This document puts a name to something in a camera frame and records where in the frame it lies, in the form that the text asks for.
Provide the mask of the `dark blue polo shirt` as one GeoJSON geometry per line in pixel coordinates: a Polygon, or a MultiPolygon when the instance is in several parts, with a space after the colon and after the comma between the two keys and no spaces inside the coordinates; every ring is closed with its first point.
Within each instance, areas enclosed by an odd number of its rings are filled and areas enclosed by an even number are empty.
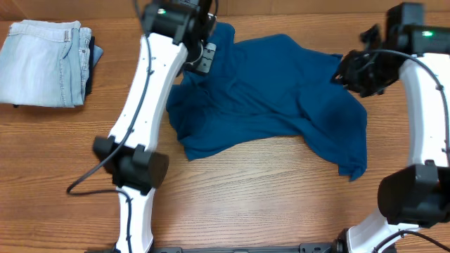
{"type": "Polygon", "coordinates": [[[210,72],[184,72],[167,100],[169,122],[189,160],[239,143],[301,136],[351,180],[367,169],[367,113],[331,79],[341,55],[302,48],[286,34],[235,42],[221,22],[210,72]]]}

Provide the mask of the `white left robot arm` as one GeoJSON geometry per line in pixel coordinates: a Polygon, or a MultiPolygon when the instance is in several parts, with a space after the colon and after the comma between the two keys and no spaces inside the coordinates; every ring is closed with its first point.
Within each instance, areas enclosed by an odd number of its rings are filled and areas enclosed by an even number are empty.
{"type": "Polygon", "coordinates": [[[158,153],[158,133],[169,92],[183,72],[205,75],[216,46],[208,37],[217,21],[217,1],[153,1],[137,13],[143,34],[127,100],[108,137],[93,150],[112,176],[120,201],[120,235],[112,252],[150,252],[155,191],[169,158],[158,153]]]}

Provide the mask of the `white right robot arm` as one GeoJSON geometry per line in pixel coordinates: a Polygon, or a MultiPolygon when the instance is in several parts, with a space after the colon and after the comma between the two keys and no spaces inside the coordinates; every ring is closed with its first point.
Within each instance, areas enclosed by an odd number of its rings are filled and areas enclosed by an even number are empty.
{"type": "Polygon", "coordinates": [[[404,85],[407,165],[380,182],[371,215],[330,244],[300,245],[303,252],[394,252],[404,236],[449,221],[449,29],[426,25],[420,3],[401,3],[386,18],[384,32],[361,34],[364,50],[350,51],[333,81],[361,97],[404,85]]]}

